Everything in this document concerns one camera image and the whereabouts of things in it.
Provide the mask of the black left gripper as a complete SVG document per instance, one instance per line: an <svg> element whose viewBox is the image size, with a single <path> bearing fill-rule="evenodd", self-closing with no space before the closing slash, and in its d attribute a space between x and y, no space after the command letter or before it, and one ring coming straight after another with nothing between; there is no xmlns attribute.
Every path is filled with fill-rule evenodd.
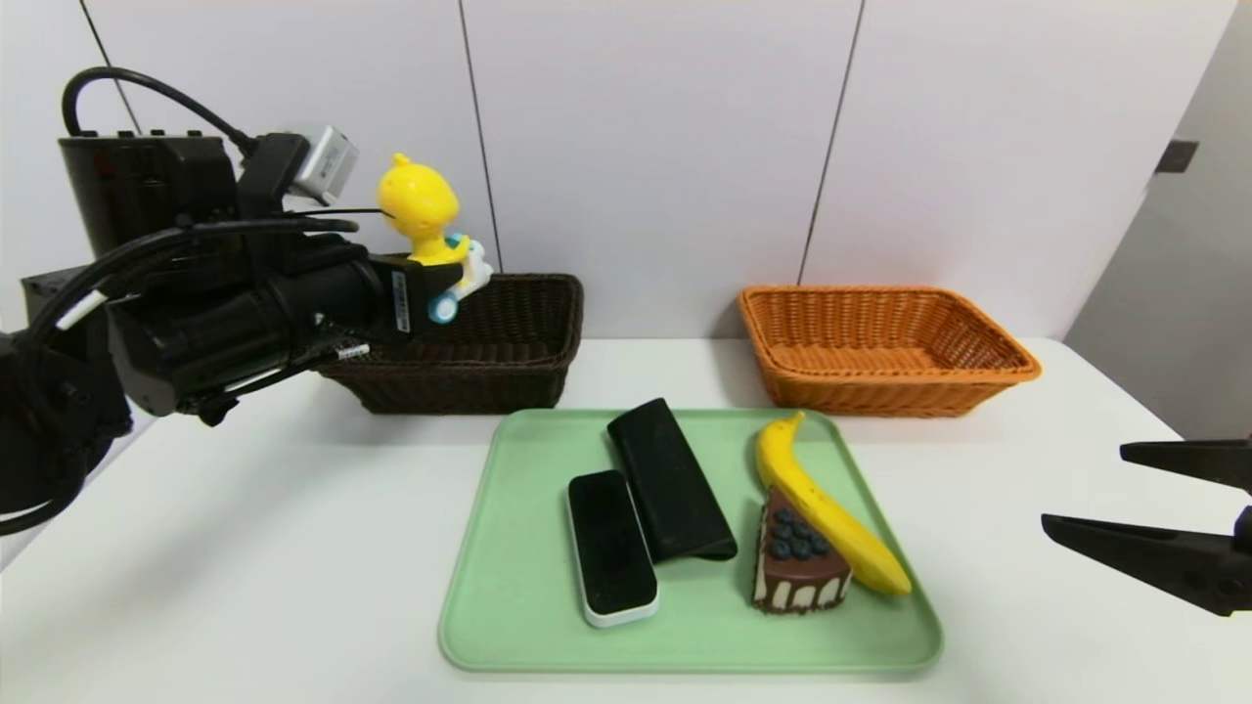
<svg viewBox="0 0 1252 704"><path fill-rule="evenodd" d="M399 344L419 327L413 309L422 303L434 324L454 321L463 277L461 263L422 268L404 258L358 252L275 276L274 299L300 346Z"/></svg>

